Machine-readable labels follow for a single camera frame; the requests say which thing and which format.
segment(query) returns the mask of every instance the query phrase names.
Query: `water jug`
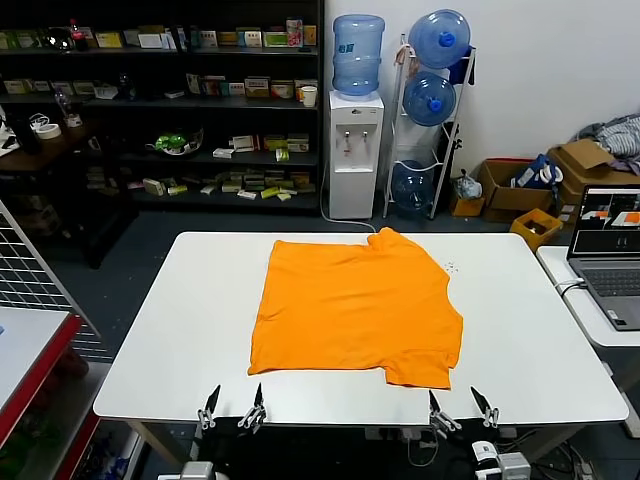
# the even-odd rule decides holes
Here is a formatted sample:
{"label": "water jug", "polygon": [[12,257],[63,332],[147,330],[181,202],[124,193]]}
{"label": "water jug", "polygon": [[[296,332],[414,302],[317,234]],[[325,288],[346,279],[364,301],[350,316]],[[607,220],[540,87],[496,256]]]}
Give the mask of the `water jug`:
{"label": "water jug", "polygon": [[432,72],[418,72],[404,89],[402,102],[409,118],[423,127],[444,122],[456,106],[456,91]]}
{"label": "water jug", "polygon": [[404,160],[393,166],[391,194],[393,201],[405,212],[424,212],[433,205],[430,172],[416,171],[424,168],[417,160]]}
{"label": "water jug", "polygon": [[411,27],[409,43],[420,63],[431,68],[454,65],[469,50],[471,30],[454,10],[438,10],[420,18]]}
{"label": "water jug", "polygon": [[343,15],[333,22],[333,87],[347,95],[378,88],[384,20],[375,15]]}

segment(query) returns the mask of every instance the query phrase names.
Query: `clothing pile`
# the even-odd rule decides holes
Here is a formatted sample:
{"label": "clothing pile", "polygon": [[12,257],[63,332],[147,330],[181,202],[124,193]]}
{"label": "clothing pile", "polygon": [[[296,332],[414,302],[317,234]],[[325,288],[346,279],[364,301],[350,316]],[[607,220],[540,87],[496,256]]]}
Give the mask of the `clothing pile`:
{"label": "clothing pile", "polygon": [[615,157],[611,167],[640,175],[640,114],[593,123],[576,134],[576,140],[593,139]]}

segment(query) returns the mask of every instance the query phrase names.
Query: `laptop keyboard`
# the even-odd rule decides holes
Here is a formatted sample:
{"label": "laptop keyboard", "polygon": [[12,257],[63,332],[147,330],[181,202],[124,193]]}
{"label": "laptop keyboard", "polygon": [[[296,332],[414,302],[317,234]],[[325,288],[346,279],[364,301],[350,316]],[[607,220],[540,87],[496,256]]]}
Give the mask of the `laptop keyboard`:
{"label": "laptop keyboard", "polygon": [[582,270],[582,276],[601,297],[640,296],[640,270]]}

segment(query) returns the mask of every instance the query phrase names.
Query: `laptop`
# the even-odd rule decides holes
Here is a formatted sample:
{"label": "laptop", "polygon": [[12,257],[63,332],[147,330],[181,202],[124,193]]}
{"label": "laptop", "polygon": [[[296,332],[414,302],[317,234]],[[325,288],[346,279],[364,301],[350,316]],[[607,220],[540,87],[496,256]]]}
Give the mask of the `laptop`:
{"label": "laptop", "polygon": [[640,330],[640,185],[588,185],[567,260],[616,330]]}

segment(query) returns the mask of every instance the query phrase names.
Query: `wire grid rack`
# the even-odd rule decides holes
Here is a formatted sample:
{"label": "wire grid rack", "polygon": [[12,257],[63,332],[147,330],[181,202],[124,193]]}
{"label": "wire grid rack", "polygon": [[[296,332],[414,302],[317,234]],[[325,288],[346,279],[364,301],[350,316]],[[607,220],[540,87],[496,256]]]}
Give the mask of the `wire grid rack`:
{"label": "wire grid rack", "polygon": [[111,362],[98,330],[35,249],[0,201],[0,307],[61,310],[79,315],[83,324],[71,346],[87,360]]}

